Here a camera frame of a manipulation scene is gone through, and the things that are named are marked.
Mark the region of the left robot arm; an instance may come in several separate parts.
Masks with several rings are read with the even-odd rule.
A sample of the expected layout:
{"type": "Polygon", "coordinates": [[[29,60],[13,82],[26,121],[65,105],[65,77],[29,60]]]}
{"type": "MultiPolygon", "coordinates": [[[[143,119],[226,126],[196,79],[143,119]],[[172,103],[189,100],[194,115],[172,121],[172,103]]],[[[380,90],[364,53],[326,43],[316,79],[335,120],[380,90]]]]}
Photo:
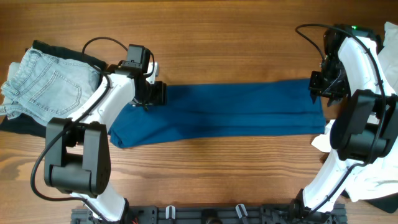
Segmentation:
{"type": "Polygon", "coordinates": [[[44,181],[88,207],[93,223],[137,223],[128,201],[109,182],[108,131],[126,105],[147,109],[165,105],[167,85],[157,81],[153,53],[129,45],[127,58],[104,73],[90,99],[68,118],[53,118],[46,127],[44,181]]]}

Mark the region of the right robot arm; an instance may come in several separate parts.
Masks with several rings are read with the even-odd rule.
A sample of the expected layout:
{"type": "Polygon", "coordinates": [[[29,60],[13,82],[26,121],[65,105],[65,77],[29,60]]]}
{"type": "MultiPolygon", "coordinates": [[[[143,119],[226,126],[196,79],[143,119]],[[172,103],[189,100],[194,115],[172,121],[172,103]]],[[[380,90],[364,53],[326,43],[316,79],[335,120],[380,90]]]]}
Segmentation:
{"type": "Polygon", "coordinates": [[[342,193],[352,201],[397,193],[397,93],[378,59],[379,36],[335,24],[325,26],[323,41],[310,95],[344,107],[325,133],[326,161],[290,203],[294,223],[325,223],[342,193]]]}

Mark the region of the blue t-shirt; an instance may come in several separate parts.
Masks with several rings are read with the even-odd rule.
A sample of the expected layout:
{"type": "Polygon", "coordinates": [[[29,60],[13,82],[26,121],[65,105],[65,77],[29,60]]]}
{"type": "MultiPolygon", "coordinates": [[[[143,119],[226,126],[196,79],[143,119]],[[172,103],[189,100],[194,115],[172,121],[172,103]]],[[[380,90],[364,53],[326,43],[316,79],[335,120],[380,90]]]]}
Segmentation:
{"type": "Polygon", "coordinates": [[[120,148],[195,138],[321,134],[326,119],[308,83],[168,86],[165,106],[145,111],[126,105],[108,134],[120,148]]]}

